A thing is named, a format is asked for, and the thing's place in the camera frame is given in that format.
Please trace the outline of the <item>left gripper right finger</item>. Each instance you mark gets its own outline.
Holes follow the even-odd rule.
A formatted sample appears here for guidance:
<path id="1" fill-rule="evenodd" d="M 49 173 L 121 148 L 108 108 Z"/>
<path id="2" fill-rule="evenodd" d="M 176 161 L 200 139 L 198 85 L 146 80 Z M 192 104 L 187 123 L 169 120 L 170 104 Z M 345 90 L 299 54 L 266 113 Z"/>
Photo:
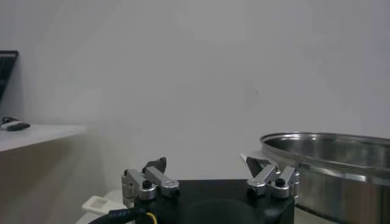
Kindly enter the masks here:
<path id="1" fill-rule="evenodd" d="M 295 167 L 285 166 L 280 170 L 266 159 L 253 157 L 245 157 L 245 162 L 252 174 L 247 180 L 247 192 L 251 197 L 270 194 L 285 199 L 299 196 L 300 173 Z"/>

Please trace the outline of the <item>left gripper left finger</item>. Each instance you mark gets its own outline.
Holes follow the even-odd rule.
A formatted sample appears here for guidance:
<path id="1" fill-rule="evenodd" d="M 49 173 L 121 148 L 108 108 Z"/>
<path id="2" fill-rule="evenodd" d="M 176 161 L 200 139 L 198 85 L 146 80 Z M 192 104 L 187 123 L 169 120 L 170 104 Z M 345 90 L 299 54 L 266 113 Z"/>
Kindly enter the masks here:
<path id="1" fill-rule="evenodd" d="M 162 197 L 177 198 L 180 196 L 180 185 L 165 175 L 166 157 L 149 161 L 141 171 L 126 169 L 121 175 L 122 202 L 129 208 L 136 200 L 152 201 L 160 194 Z"/>

